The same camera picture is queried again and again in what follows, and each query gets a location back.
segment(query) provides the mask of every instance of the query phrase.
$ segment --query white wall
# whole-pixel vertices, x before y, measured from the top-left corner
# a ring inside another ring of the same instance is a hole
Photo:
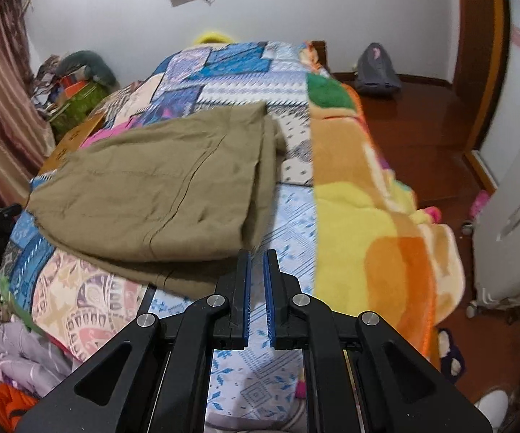
[[[31,72],[37,76],[39,67],[44,62],[39,56],[37,49],[34,46],[34,43],[31,41],[31,37],[27,34],[27,46],[30,51],[30,68]]]
[[[452,83],[455,77],[456,58],[459,53],[459,39],[460,39],[460,0],[449,0],[450,6],[450,33],[449,33],[449,49],[448,49],[448,71],[445,78]]]
[[[509,8],[511,24],[520,29],[520,0],[509,0]],[[511,43],[499,103],[480,149],[481,159],[497,183],[503,179],[519,148],[520,47]]]
[[[454,0],[182,1],[32,0],[25,19],[42,60],[91,49],[122,84],[144,79],[205,30],[242,41],[323,39],[333,71],[349,71],[377,41],[399,73],[452,78],[458,46]]]

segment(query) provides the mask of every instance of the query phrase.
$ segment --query wooden headboard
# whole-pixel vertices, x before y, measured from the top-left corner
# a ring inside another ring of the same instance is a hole
[[[316,50],[316,53],[318,54],[318,60],[320,62],[320,65],[322,65],[324,68],[328,69],[328,56],[326,53],[326,42],[325,41],[312,41],[312,45],[314,49]]]

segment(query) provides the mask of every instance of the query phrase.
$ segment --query orange box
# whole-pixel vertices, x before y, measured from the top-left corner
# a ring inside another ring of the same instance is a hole
[[[74,85],[68,86],[67,88],[65,88],[65,96],[67,96],[67,98],[70,99],[86,85],[87,81],[78,81]]]
[[[103,123],[103,113],[98,113],[87,119],[84,123],[72,128],[61,139],[60,143],[53,150],[53,153],[42,164],[38,174],[53,171],[59,168],[64,162],[65,155],[76,151],[87,137],[100,129]]]

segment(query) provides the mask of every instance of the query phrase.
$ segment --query bed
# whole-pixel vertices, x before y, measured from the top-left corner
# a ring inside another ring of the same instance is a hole
[[[302,411],[300,351],[269,346],[262,280],[265,249],[302,291],[334,310],[380,312],[428,355],[435,323],[460,301],[464,275],[452,233],[435,210],[417,210],[370,137],[358,95],[331,79],[324,43],[203,44],[167,57],[143,83],[90,114],[103,138],[201,109],[265,101],[287,138],[273,219],[252,260],[250,345],[214,354],[206,423],[283,428]],[[32,189],[53,177],[40,174]],[[132,321],[163,318],[186,297],[147,288],[57,249],[24,211],[0,273],[2,297],[26,325],[80,361]]]

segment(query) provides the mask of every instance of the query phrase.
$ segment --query folded khaki cloth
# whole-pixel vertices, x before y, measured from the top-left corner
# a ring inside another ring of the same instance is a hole
[[[27,209],[57,247],[199,298],[259,245],[284,151],[263,102],[200,111],[75,152]]]

